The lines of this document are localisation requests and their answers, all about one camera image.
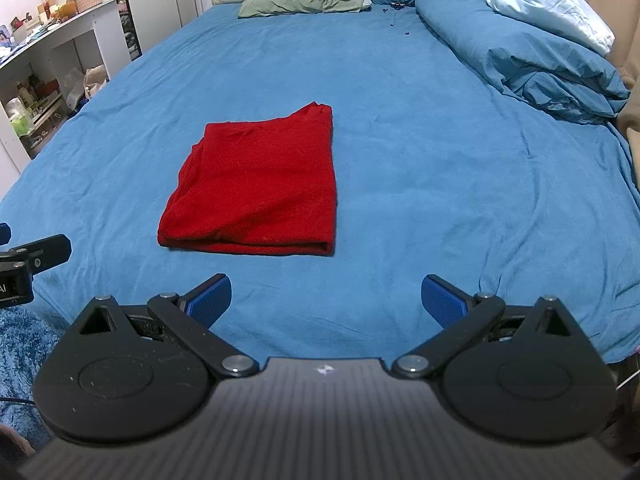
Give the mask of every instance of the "light blue blanket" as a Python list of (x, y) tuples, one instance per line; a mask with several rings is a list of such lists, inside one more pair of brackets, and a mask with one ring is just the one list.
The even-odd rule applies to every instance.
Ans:
[(501, 93), (574, 123), (612, 120), (629, 97), (599, 54), (495, 12), (485, 0), (415, 0), (424, 21)]
[[(132, 63), (0, 203), (14, 244), (65, 233), (33, 309), (70, 322), (229, 275), (213, 330), (268, 356), (398, 357), (438, 332), (434, 272), (515, 304), (555, 294), (609, 361), (640, 343), (640, 196), (626, 142), (505, 97), (415, 9), (238, 20), (217, 6)], [(334, 110), (335, 256), (231, 256), (156, 242), (178, 170), (211, 121)]]

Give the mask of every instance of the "red folded cloth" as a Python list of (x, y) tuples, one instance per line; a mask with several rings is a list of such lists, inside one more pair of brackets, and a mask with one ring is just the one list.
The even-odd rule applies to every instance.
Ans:
[(334, 252), (332, 110), (208, 124), (178, 175), (158, 243), (231, 254)]

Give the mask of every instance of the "blue fluffy rug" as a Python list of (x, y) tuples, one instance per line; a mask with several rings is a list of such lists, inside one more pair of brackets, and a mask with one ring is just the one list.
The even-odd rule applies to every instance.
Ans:
[[(0, 396), (33, 399), (33, 379), (58, 336), (26, 306), (0, 310)], [(0, 402), (0, 423), (11, 426), (34, 449), (50, 440), (35, 406)]]

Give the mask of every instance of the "white logo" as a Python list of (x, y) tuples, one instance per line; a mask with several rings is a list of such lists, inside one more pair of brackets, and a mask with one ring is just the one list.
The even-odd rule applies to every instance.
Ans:
[(326, 364), (326, 363), (325, 363), (325, 364), (324, 364), (324, 365), (322, 365), (321, 367), (316, 368), (316, 370), (318, 370), (318, 373), (319, 373), (319, 374), (322, 374), (322, 375), (324, 375), (324, 376), (327, 376), (327, 375), (329, 375), (329, 374), (333, 373), (333, 372), (334, 372), (334, 370), (335, 370), (335, 368), (334, 368), (334, 367), (332, 367), (331, 365), (328, 365), (328, 364)]

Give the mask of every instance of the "gray ribbed surface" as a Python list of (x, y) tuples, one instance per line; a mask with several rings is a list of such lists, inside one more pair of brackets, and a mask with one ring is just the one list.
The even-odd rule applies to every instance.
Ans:
[[(318, 370), (333, 371), (321, 374)], [(624, 471), (593, 440), (521, 449), (453, 420), (430, 387), (377, 360), (272, 359), (225, 381), (188, 425), (116, 449), (55, 440), (28, 480), (610, 480)]]

